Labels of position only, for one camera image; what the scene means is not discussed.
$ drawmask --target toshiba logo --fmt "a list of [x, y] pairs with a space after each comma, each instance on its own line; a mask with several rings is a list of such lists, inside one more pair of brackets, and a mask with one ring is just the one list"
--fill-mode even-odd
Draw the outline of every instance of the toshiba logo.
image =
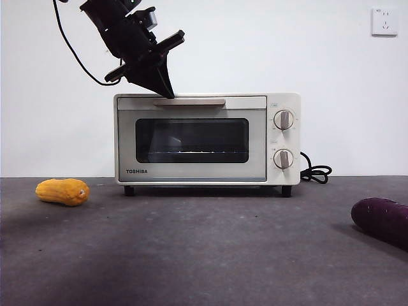
[[132, 174], [146, 174], [147, 170], [144, 169], [127, 169], [126, 173], [132, 173]]

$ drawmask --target yellow squash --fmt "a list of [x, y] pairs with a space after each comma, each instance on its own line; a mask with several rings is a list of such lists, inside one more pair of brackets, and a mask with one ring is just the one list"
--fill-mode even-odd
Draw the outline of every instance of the yellow squash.
[[89, 187], [75, 178], [52, 179], [39, 183], [36, 194], [41, 201], [78, 206], [88, 200]]

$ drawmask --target oven door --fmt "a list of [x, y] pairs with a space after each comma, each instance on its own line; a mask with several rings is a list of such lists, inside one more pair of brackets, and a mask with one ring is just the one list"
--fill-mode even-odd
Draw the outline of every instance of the oven door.
[[266, 181], [266, 97], [119, 98], [119, 182]]

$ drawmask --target oven foot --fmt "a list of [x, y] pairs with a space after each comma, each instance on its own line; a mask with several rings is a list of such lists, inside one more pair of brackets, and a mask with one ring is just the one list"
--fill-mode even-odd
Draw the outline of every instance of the oven foot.
[[133, 186], [124, 186], [125, 196], [135, 196], [135, 188]]
[[282, 186], [282, 196], [290, 198], [292, 196], [292, 186]]

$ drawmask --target oven door handle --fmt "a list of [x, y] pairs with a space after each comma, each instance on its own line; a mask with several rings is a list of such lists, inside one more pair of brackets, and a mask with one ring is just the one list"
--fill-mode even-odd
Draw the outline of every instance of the oven door handle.
[[225, 105], [225, 99], [163, 99], [154, 102], [156, 106], [214, 106]]

